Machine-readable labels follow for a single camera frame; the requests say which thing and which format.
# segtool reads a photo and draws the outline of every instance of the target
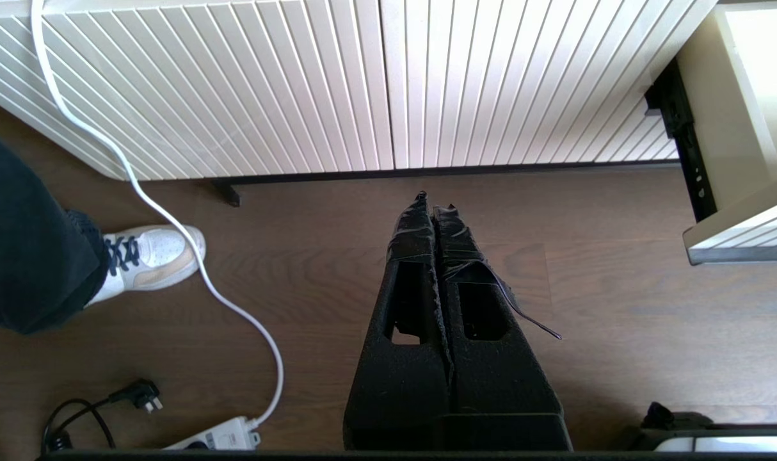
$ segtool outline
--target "white power strip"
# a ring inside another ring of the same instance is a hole
[[[249,431],[248,420],[243,416],[233,417],[227,422],[206,429],[200,434],[184,439],[165,449],[257,449],[260,434]]]

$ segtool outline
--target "dark blue shoelace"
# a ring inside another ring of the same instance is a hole
[[[107,247],[107,251],[110,253],[111,275],[116,275],[116,267],[121,268],[122,271],[129,271],[130,268],[127,263],[133,263],[133,266],[139,265],[138,242],[135,241],[135,237],[130,237],[126,242],[123,240],[124,237],[118,237],[116,243],[113,243],[110,239],[104,239],[104,246]],[[122,249],[120,249],[122,245],[126,250],[123,255]]]

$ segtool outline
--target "dark jeans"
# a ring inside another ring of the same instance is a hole
[[[0,326],[23,334],[59,326],[84,309],[107,269],[99,228],[59,207],[0,143]]]

